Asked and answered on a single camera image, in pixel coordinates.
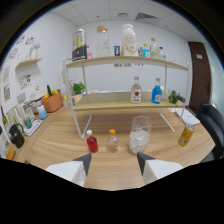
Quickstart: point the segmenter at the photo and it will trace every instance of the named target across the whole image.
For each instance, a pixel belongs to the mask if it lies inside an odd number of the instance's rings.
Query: red bottle
[[[89,151],[91,153],[98,152],[98,145],[96,138],[92,135],[92,131],[88,130],[87,132],[88,138],[87,138],[87,144],[89,146]]]

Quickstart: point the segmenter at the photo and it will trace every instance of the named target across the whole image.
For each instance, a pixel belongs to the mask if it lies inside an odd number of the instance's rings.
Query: box
[[[48,98],[41,98],[41,102],[47,112],[55,112],[63,104],[60,92]]]

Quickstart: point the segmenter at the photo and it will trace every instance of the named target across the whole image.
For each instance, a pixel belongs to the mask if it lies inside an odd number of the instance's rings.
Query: green plant
[[[169,99],[170,103],[176,104],[177,100],[178,100],[177,92],[176,91],[172,91],[168,99]]]
[[[82,82],[79,83],[73,83],[73,92],[74,93],[83,93],[85,90],[85,86]]]

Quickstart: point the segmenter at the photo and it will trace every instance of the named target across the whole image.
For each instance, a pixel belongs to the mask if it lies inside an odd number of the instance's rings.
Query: jar
[[[37,108],[40,119],[45,119],[47,117],[47,112],[45,110],[44,105],[39,105]]]
[[[97,27],[97,57],[110,56],[109,34],[107,26]]]
[[[123,56],[138,56],[138,45],[136,35],[131,24],[122,26]]]

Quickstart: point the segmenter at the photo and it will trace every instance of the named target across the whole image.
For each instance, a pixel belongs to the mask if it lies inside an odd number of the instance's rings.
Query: bottle cap
[[[110,134],[114,135],[115,134],[115,130],[114,129],[110,129]]]
[[[88,130],[86,133],[87,133],[87,135],[91,135],[92,134],[92,130]]]
[[[123,29],[126,29],[126,28],[133,28],[133,26],[131,24],[123,24],[122,26]]]
[[[103,32],[103,31],[107,31],[107,26],[98,26],[97,27],[97,32]]]

